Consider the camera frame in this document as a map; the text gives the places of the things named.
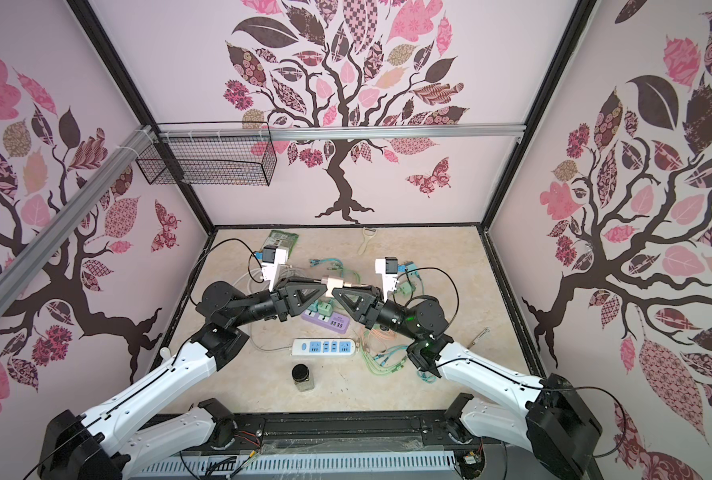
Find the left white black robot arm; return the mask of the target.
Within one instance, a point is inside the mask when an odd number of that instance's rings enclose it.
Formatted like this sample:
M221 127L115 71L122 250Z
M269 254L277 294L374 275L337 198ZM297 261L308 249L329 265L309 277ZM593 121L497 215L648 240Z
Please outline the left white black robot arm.
M111 399L80 415L66 410L49 422L35 475L41 479L130 479L190 447L229 444L234 417L215 399L168 421L147 423L240 353L249 340L242 326L298 316L326 291L320 281L297 277L249 295L224 281L212 283L196 306L204 325L176 354Z

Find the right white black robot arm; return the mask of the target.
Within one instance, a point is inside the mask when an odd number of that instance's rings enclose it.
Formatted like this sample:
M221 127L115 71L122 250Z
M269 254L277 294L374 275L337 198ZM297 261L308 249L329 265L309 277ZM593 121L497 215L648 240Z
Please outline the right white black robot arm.
M453 411L452 423L464 434L522 448L558 479L584 478L603 429L564 377L522 374L475 354L447 335L445 313L432 296L408 307L376 287L339 287L332 295L364 327L410 339L407 357L417 370L472 391Z

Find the dark teal charger plug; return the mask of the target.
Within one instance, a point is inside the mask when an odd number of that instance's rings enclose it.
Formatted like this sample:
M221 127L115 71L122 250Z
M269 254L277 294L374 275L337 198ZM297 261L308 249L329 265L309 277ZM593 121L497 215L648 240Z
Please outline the dark teal charger plug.
M417 278L419 278L420 275L417 273L417 270L418 267L414 262L406 262L399 266L400 273L405 273L408 276L416 276Z

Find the pink charger plug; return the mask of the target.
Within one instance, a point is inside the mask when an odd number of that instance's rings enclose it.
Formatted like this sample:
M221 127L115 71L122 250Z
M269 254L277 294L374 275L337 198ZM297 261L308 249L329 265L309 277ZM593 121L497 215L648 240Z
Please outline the pink charger plug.
M343 288L344 287L344 280L342 278L337 278L337 277L325 277L322 279L322 283L326 287L325 291L325 296L329 298L333 298L333 291L337 288Z

